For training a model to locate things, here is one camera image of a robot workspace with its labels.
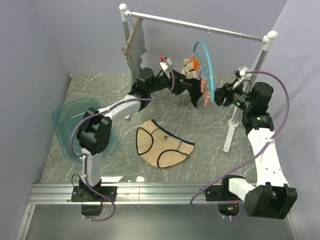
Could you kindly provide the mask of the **salmon clothespin end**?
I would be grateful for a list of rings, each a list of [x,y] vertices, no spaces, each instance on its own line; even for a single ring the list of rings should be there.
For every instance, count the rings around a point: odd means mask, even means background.
[[[211,104],[211,93],[206,92],[204,95],[204,107],[207,108]]]

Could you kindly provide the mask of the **teal clip hanger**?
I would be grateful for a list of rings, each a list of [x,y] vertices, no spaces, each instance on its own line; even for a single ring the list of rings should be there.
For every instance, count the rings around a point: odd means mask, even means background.
[[[195,53],[195,57],[199,60],[200,65],[202,66],[202,78],[206,78],[207,80],[207,86],[206,86],[206,92],[211,93],[211,103],[213,103],[215,101],[215,74],[214,74],[214,68],[213,68],[213,64],[211,61],[211,56],[210,56],[210,52],[208,50],[207,47],[207,38],[208,35],[211,34],[211,30],[210,30],[210,25],[208,24],[208,30],[205,31],[205,41],[197,41],[194,46],[193,46],[193,53]],[[203,58],[201,56],[201,54],[199,53],[199,51],[197,50],[198,46],[202,46],[203,50],[204,50],[204,56],[205,58]]]

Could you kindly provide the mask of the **beige underwear blue trim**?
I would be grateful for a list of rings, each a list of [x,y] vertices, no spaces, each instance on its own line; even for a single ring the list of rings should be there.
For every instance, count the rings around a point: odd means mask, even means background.
[[[161,127],[154,119],[144,122],[136,130],[136,152],[151,166],[165,169],[186,160],[195,143],[184,140]]]

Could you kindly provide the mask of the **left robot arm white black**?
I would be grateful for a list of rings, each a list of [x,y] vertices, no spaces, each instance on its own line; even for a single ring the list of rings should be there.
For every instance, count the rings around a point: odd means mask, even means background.
[[[168,89],[170,94],[177,96],[192,87],[191,81],[174,69],[154,74],[151,68],[144,67],[122,100],[105,108],[88,108],[85,111],[71,134],[69,148],[74,157],[83,160],[79,187],[89,201],[104,196],[100,168],[102,153],[110,143],[113,124],[145,109],[153,101],[152,93]]]

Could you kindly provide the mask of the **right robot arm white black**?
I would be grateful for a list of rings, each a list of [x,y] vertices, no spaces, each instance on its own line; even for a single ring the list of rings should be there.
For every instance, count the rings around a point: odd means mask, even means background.
[[[275,127],[268,113],[273,87],[257,82],[249,93],[243,86],[226,83],[215,90],[215,103],[231,104],[242,110],[242,125],[251,144],[257,182],[252,185],[242,176],[222,178],[220,194],[226,200],[235,196],[244,202],[249,217],[283,220],[298,198],[297,190],[285,178],[274,141]]]

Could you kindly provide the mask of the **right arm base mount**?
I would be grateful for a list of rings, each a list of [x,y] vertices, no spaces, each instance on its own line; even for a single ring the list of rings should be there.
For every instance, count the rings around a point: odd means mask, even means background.
[[[225,217],[236,217],[240,213],[239,203],[233,203],[239,198],[231,193],[226,186],[212,185],[205,192],[205,200],[207,202],[232,202],[218,204],[218,211]]]

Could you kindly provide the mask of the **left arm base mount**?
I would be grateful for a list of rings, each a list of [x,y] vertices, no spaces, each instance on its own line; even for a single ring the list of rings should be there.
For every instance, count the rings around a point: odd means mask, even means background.
[[[109,203],[102,195],[109,198],[112,202],[116,200],[116,186],[95,186],[92,191],[86,184],[74,186],[71,195],[72,203],[81,203],[81,213],[85,217],[98,217],[103,210],[103,204]]]

